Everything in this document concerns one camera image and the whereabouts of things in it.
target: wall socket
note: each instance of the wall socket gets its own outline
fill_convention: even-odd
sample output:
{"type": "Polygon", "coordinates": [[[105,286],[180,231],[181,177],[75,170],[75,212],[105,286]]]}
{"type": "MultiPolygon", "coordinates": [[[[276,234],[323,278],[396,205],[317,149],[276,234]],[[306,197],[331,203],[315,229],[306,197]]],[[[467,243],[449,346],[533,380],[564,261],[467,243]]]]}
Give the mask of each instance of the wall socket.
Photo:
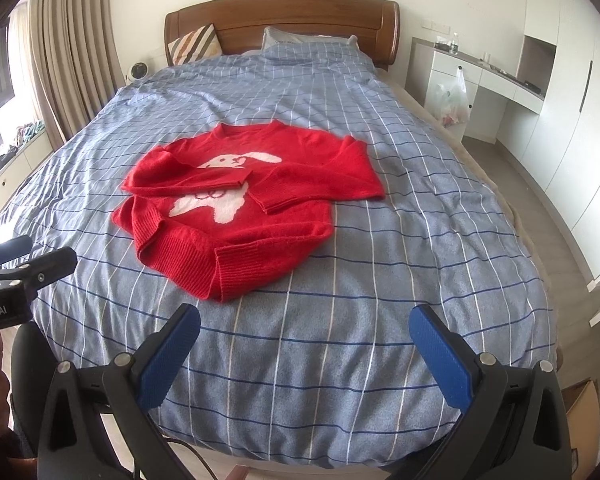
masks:
{"type": "Polygon", "coordinates": [[[431,22],[431,28],[442,34],[449,34],[451,32],[451,27],[443,25],[443,23],[431,22]]]}

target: dog face graphic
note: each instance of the dog face graphic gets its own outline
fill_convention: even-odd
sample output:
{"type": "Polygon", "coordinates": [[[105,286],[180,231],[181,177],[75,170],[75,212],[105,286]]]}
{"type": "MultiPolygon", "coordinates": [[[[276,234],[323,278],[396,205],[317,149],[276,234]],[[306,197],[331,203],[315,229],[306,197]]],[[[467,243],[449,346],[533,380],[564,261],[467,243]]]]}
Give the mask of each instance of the dog face graphic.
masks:
{"type": "MultiPolygon", "coordinates": [[[[229,153],[227,155],[218,155],[199,168],[244,168],[244,163],[248,158],[255,158],[270,164],[277,164],[282,159],[275,155],[262,152],[249,152],[243,155],[229,153]]],[[[185,195],[176,200],[169,216],[178,216],[187,213],[199,207],[209,206],[214,210],[214,221],[217,224],[228,224],[235,214],[244,205],[244,195],[249,189],[249,184],[245,182],[238,189],[216,189],[213,191],[203,191],[193,195],[185,195]]]]}

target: plastic bag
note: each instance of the plastic bag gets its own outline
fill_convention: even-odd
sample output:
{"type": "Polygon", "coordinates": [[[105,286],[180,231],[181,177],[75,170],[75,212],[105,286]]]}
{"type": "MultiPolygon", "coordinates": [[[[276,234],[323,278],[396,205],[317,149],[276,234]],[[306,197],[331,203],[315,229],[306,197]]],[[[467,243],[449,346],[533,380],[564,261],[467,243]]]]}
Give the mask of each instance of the plastic bag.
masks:
{"type": "Polygon", "coordinates": [[[460,67],[453,83],[438,85],[435,99],[433,115],[445,128],[469,121],[469,101],[466,96],[464,74],[460,67]]]}

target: wooden floor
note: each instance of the wooden floor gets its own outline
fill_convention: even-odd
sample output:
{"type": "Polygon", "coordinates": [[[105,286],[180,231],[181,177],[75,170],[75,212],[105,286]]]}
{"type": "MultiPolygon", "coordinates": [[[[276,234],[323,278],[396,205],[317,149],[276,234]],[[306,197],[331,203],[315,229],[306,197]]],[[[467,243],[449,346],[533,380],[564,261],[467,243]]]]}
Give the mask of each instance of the wooden floor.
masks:
{"type": "Polygon", "coordinates": [[[496,147],[469,137],[462,143],[518,211],[549,273],[550,301],[558,313],[558,344],[564,354],[560,385],[592,378],[598,380],[600,394],[600,323],[589,326],[600,307],[600,290],[587,292],[585,279],[549,213],[496,147]]]}

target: wooden headboard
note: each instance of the wooden headboard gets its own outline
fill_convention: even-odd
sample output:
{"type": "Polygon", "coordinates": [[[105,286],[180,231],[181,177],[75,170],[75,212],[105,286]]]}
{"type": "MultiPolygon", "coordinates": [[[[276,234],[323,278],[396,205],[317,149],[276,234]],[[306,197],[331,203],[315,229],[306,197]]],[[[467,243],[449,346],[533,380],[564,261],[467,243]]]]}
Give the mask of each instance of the wooden headboard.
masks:
{"type": "Polygon", "coordinates": [[[296,34],[355,34],[360,50],[381,68],[394,62],[400,37],[400,9],[387,0],[213,0],[167,14],[170,66],[168,44],[207,23],[214,24],[225,54],[260,48],[267,25],[296,34]]]}

